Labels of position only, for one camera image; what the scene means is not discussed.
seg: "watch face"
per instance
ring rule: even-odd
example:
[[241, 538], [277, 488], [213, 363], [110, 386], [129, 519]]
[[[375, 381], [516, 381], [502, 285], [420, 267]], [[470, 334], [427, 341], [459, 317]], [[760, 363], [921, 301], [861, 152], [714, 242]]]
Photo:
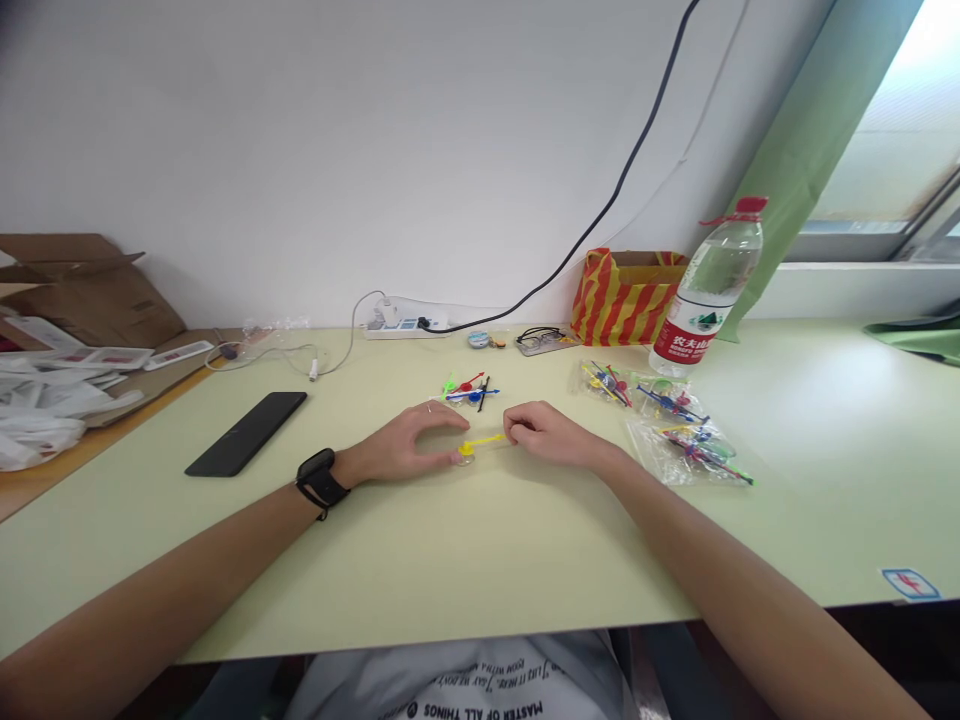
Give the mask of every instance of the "watch face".
[[329, 468], [333, 465], [333, 450], [326, 448], [321, 450], [313, 457], [304, 460], [297, 470], [297, 480], [308, 478], [321, 468]]

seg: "red and yellow striped bag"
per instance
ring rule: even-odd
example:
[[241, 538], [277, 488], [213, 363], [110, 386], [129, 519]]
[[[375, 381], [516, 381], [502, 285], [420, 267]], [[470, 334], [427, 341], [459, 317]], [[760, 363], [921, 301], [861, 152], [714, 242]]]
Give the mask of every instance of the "red and yellow striped bag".
[[686, 269], [679, 253], [591, 250], [570, 327], [584, 345], [649, 345]]

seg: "water bottle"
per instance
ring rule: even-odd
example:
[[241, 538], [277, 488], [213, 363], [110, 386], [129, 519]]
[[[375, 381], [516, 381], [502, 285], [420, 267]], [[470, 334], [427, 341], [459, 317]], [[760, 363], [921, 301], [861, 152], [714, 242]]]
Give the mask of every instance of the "water bottle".
[[687, 377], [707, 352], [760, 262], [766, 204], [765, 197], [740, 198], [733, 215], [707, 223], [720, 226], [697, 248], [650, 349], [658, 374]]

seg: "window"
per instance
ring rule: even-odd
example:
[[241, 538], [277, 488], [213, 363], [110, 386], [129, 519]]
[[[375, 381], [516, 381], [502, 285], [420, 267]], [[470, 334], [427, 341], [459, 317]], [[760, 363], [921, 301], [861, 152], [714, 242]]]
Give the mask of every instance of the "window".
[[787, 260], [960, 262], [960, 2], [925, 0]]

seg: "cardboard box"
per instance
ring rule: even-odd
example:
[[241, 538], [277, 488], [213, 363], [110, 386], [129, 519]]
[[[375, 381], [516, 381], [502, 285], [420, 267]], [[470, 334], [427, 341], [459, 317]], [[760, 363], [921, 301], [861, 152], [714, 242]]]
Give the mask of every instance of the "cardboard box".
[[[183, 321], [124, 255], [102, 235], [0, 235], [17, 260], [0, 268], [0, 305], [37, 315], [90, 346], [155, 348], [184, 331]], [[8, 323], [0, 335], [25, 350], [43, 349]]]

